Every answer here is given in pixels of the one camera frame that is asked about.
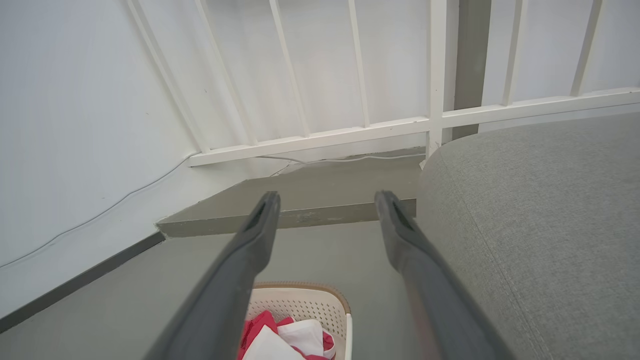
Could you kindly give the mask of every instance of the baseboard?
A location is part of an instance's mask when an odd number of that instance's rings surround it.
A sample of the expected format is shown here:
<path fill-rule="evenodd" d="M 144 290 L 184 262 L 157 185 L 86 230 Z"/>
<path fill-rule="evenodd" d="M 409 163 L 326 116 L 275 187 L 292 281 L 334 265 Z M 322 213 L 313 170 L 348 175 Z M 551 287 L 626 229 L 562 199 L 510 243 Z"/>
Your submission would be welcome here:
<path fill-rule="evenodd" d="M 111 256 L 109 259 L 95 265 L 89 270 L 81 273 L 75 278 L 65 282 L 50 292 L 38 297 L 34 301 L 22 306 L 20 309 L 10 313 L 4 318 L 0 319 L 0 334 L 12 327 L 20 324 L 28 318 L 36 315 L 49 306 L 64 299 L 66 296 L 72 294 L 76 290 L 81 289 L 83 286 L 90 284 L 94 280 L 102 277 L 108 272 L 114 270 L 118 266 L 126 263 L 128 260 L 141 254 L 142 252 L 150 249 L 151 247 L 164 241 L 164 236 L 161 233 L 155 233 L 142 241 L 126 248 L 125 250 Z"/>

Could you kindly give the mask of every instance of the gray step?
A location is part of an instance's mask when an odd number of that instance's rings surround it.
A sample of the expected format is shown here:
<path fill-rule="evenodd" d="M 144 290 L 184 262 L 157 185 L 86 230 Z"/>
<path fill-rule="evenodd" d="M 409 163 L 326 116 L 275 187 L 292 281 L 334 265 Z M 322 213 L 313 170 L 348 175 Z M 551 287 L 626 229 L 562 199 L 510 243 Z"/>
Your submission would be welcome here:
<path fill-rule="evenodd" d="M 375 155 L 407 154 L 424 154 L 424 148 Z M 156 226 L 172 238 L 234 233 L 267 191 L 278 191 L 282 198 L 281 229 L 377 220 L 373 197 L 382 189 L 393 191 L 415 216 L 419 163 L 423 159 L 415 156 L 305 165 L 287 174 L 243 181 L 162 219 Z"/>

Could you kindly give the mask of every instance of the white cable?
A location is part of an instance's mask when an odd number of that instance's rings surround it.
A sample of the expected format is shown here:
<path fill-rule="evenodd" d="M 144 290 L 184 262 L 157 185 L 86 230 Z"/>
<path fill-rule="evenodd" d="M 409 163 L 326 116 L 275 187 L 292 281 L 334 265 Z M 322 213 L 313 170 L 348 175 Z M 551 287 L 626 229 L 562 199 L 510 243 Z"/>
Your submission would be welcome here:
<path fill-rule="evenodd" d="M 362 156 L 361 158 L 355 158 L 355 159 L 344 159 L 344 160 L 326 159 L 326 160 L 316 160 L 316 161 L 301 161 L 301 160 L 296 160 L 296 159 L 292 159 L 292 158 L 281 158 L 279 156 L 258 156 L 258 158 L 289 160 L 289 161 L 295 161 L 297 163 L 301 163 L 301 164 L 305 164 L 305 165 L 311 165 L 311 164 L 316 164 L 316 163 L 351 163 L 352 161 L 358 161 L 358 160 L 364 160 L 364 159 L 392 160 L 392 159 L 412 158 L 414 156 L 426 157 L 425 154 L 411 154 L 411 155 L 401 155 L 401 156 L 390 156 L 388 158 L 386 158 L 384 156 L 367 155 L 367 156 Z"/>
<path fill-rule="evenodd" d="M 99 218 L 100 216 L 102 216 L 102 214 L 104 214 L 104 213 L 106 213 L 107 211 L 109 211 L 109 210 L 113 209 L 116 205 L 118 205 L 119 203 L 121 203 L 124 199 L 128 198 L 130 195 L 133 195 L 133 194 L 137 193 L 138 191 L 140 191 L 140 190 L 142 190 L 142 189 L 148 188 L 149 186 L 151 186 L 151 185 L 153 185 L 153 184 L 157 183 L 158 181 L 160 181 L 160 180 L 162 180 L 162 179 L 166 178 L 167 176 L 169 176 L 169 174 L 171 174 L 172 172 L 174 172 L 174 171 L 175 171 L 175 169 L 179 168 L 179 167 L 180 167 L 180 165 L 184 164 L 184 162 L 185 162 L 185 161 L 187 161 L 187 159 L 189 159 L 190 157 L 194 156 L 195 154 L 200 154 L 200 152 L 194 152 L 194 153 L 191 153 L 191 154 L 187 155 L 184 159 L 182 159 L 182 161 L 180 161 L 180 163 L 179 163 L 178 165 L 175 165 L 171 170 L 169 170 L 169 172 L 165 173 L 165 174 L 164 174 L 164 175 L 162 175 L 161 177 L 158 177 L 156 180 L 153 180 L 152 182 L 150 182 L 149 184 L 146 184 L 145 186 L 142 186 L 142 187 L 140 187 L 140 188 L 137 188 L 137 189 L 133 190 L 132 192 L 129 192 L 127 195 L 124 195 L 124 197 L 122 197 L 122 199 L 118 200 L 115 204 L 111 205 L 110 207 L 108 207 L 106 210 L 104 210 L 103 212 L 99 213 L 98 215 L 95 215 L 95 216 L 94 216 L 94 217 L 92 217 L 91 219 L 89 219 L 89 220 L 87 220 L 87 221 L 85 221 L 85 222 L 83 222 L 83 223 L 81 223 L 81 224 L 79 224 L 79 225 L 76 225 L 76 226 L 72 227 L 72 228 L 71 228 L 71 229 L 69 229 L 69 230 L 65 230 L 65 231 L 63 231 L 62 233 L 57 234 L 56 236 L 54 236 L 53 238 L 51 238 L 51 240 L 49 240 L 49 241 L 45 242 L 44 244 L 42 244 L 41 246 L 39 246 L 37 249 L 35 249 L 35 250 L 33 250 L 33 251 L 30 251 L 30 252 L 28 252 L 27 254 L 22 255 L 21 257 L 19 257 L 19 258 L 17 258 L 17 259 L 11 260 L 11 261 L 9 261 L 9 262 L 8 262 L 8 263 L 6 263 L 6 264 L 2 264 L 2 265 L 0 265 L 0 268 L 3 268 L 3 267 L 8 266 L 8 265 L 11 265 L 11 264 L 15 263 L 16 261 L 20 261 L 20 260 L 22 260 L 22 259 L 24 259 L 24 258 L 26 258 L 26 257 L 28 257 L 28 256 L 30 256 L 30 255 L 32 255 L 32 254 L 34 254 L 34 253 L 36 253 L 36 252 L 38 252 L 38 251 L 40 251 L 41 249 L 44 249 L 46 246 L 51 245 L 51 244 L 52 244 L 52 243 L 53 243 L 57 238 L 59 238 L 60 236 L 63 236 L 64 234 L 67 234 L 67 233 L 69 233 L 69 232 L 71 232 L 71 231 L 73 231 L 73 230 L 76 230 L 77 228 L 82 227 L 82 226 L 84 226 L 84 225 L 86 225 L 86 224 L 89 224 L 90 222 L 92 222 L 92 221 L 94 221 L 95 219 L 97 219 L 97 218 Z"/>

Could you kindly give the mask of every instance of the white railing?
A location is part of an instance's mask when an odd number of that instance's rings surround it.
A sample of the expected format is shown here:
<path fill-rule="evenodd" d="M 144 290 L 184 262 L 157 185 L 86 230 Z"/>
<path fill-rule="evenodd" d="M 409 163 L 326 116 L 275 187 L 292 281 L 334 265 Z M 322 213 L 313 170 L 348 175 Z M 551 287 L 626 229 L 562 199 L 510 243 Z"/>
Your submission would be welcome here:
<path fill-rule="evenodd" d="M 429 48 L 429 72 L 431 75 L 429 117 L 413 117 L 371 124 L 369 122 L 367 96 L 365 92 L 365 78 L 362 68 L 362 52 L 360 50 L 355 0 L 346 1 L 349 3 L 351 30 L 353 32 L 353 42 L 355 45 L 355 58 L 360 85 L 360 99 L 362 102 L 362 113 L 364 118 L 362 127 L 349 127 L 320 133 L 311 133 L 309 131 L 305 109 L 298 89 L 296 74 L 291 63 L 291 57 L 289 56 L 289 50 L 287 48 L 287 42 L 282 28 L 282 21 L 280 20 L 280 7 L 278 5 L 278 0 L 269 0 L 285 64 L 289 73 L 291 88 L 296 101 L 298 119 L 303 131 L 299 136 L 259 142 L 257 141 L 255 132 L 248 119 L 246 110 L 243 107 L 243 102 L 238 95 L 237 88 L 232 78 L 229 76 L 228 70 L 225 66 L 214 32 L 214 27 L 212 26 L 212 21 L 208 16 L 209 12 L 206 8 L 206 1 L 195 0 L 200 18 L 208 30 L 211 46 L 218 58 L 218 62 L 221 64 L 221 72 L 223 74 L 225 84 L 231 98 L 233 99 L 234 106 L 239 114 L 246 138 L 248 139 L 248 143 L 244 145 L 225 147 L 221 149 L 210 149 L 205 143 L 202 132 L 193 118 L 193 114 L 186 105 L 183 94 L 175 84 L 175 79 L 173 78 L 164 56 L 162 55 L 162 52 L 153 36 L 153 32 L 151 31 L 151 28 L 144 16 L 139 0 L 128 0 L 129 8 L 131 9 L 136 20 L 136 24 L 145 39 L 145 43 L 152 54 L 153 60 L 160 70 L 163 80 L 180 111 L 183 121 L 191 132 L 194 142 L 201 151 L 200 154 L 194 155 L 189 159 L 189 166 L 220 163 L 223 161 L 253 158 L 256 156 L 300 151 L 316 147 L 340 145 L 414 133 L 429 133 L 429 146 L 427 153 L 427 156 L 429 156 L 442 145 L 443 141 L 446 142 L 449 140 L 443 137 L 450 133 L 445 130 L 450 129 L 451 127 L 640 103 L 640 88 L 619 88 L 583 94 L 584 77 L 588 73 L 589 69 L 591 46 L 598 27 L 598 18 L 600 17 L 600 10 L 602 9 L 602 0 L 593 1 L 570 95 L 513 102 L 516 75 L 518 74 L 518 64 L 520 63 L 522 53 L 521 45 L 524 34 L 523 29 L 527 18 L 527 4 L 529 2 L 528 0 L 516 0 L 513 32 L 511 35 L 507 76 L 504 85 L 502 104 L 480 106 L 464 110 L 444 111 L 447 0 L 431 0 L 431 15 L 429 20 L 431 43 Z"/>

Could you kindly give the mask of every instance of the gray sofa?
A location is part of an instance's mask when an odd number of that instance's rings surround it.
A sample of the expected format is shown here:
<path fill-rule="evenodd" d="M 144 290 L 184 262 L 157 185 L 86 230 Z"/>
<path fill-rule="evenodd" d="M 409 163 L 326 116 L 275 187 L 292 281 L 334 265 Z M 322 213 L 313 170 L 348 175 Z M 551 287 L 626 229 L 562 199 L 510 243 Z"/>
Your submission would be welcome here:
<path fill-rule="evenodd" d="M 417 220 L 518 358 L 640 358 L 640 114 L 448 143 Z"/>

